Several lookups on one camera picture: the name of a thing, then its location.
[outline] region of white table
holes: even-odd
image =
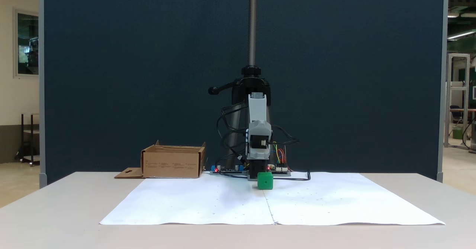
[[[446,226],[99,225],[142,181],[116,174],[74,173],[0,208],[0,248],[476,248],[476,196],[417,174],[363,175]]]

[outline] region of framed picture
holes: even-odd
[[[38,14],[13,10],[13,77],[38,78]]]

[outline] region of fluorescent light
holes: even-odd
[[[476,13],[462,13],[461,17],[476,17]]]
[[[466,36],[466,35],[469,35],[469,34],[473,34],[474,32],[476,32],[476,29],[473,29],[473,30],[470,30],[470,31],[467,31],[467,32],[463,32],[463,33],[458,33],[456,35],[448,36],[448,39],[451,40],[451,39],[455,39],[455,38],[458,38],[458,37],[463,37],[463,36]]]

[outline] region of cardboard box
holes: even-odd
[[[114,178],[199,178],[205,161],[202,147],[161,146],[141,152],[141,167],[127,168]]]

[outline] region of white paper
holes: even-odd
[[[262,190],[242,178],[147,178],[102,225],[273,224]]]
[[[306,173],[293,172],[304,178]],[[338,225],[441,223],[360,174],[311,173],[310,181],[256,181],[202,174],[197,179],[145,179],[103,225]]]
[[[293,172],[292,177],[305,178],[306,173]],[[265,196],[274,222],[282,225],[444,224],[360,174],[311,173],[310,181],[275,179]]]

